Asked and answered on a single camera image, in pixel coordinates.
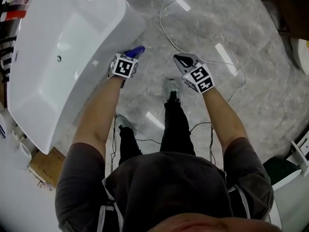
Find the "shoe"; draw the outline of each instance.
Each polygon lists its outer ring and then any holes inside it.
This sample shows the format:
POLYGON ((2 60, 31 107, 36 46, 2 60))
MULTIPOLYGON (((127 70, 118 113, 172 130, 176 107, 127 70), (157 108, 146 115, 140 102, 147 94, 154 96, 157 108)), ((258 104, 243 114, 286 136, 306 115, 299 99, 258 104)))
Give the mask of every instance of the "shoe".
POLYGON ((174 78, 168 78, 164 84, 165 91, 165 103, 167 103, 170 99, 180 102, 179 99, 179 87, 174 78))
POLYGON ((119 127, 119 129, 121 130, 124 127, 129 127, 133 130, 134 135, 136 135, 136 129, 134 128, 134 126, 132 125, 132 123, 130 121, 128 121, 128 119, 126 117, 124 117, 121 114, 117 115, 116 118, 116 124, 119 127))

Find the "freestanding bathtub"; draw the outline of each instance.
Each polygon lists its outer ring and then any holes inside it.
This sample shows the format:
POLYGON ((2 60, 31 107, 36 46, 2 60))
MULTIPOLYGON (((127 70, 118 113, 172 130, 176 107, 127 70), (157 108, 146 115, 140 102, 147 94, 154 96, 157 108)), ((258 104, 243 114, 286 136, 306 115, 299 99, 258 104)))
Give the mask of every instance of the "freestanding bathtub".
POLYGON ((33 0, 17 30, 8 109, 48 154, 145 23, 126 0, 33 0))

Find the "marble floor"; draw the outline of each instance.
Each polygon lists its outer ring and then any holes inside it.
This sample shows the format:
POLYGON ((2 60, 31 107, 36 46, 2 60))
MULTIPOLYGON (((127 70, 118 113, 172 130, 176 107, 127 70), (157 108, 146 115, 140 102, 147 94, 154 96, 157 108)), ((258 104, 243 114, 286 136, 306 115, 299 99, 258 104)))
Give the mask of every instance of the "marble floor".
MULTIPOLYGON (((139 69, 121 90, 117 112, 132 121, 137 139, 161 141, 163 129, 149 118, 164 124, 163 83, 166 77, 180 76, 172 56, 178 51, 168 42, 158 22, 163 0, 127 0, 147 21, 145 32, 133 43, 144 45, 139 69)), ((309 78, 286 55, 281 37, 260 0, 167 0, 162 24, 176 45, 207 61, 230 61, 240 67, 247 79, 230 105, 243 121, 249 139, 262 162, 286 153, 293 140, 309 122, 309 78)), ((229 99, 244 83, 242 72, 226 64, 208 65, 215 85, 229 99)), ((189 126, 209 121, 202 96, 183 86, 182 107, 189 126)), ((57 143, 67 152, 75 122, 57 143)), ((119 161, 118 149, 114 167, 119 161)), ((191 139, 198 156, 209 158, 211 129, 207 124, 192 131, 191 139)), ((160 145, 138 141, 143 153, 159 150, 160 145)), ((106 173, 110 172, 112 130, 107 143, 106 173)), ((220 144, 215 135, 213 154, 223 167, 220 144)))

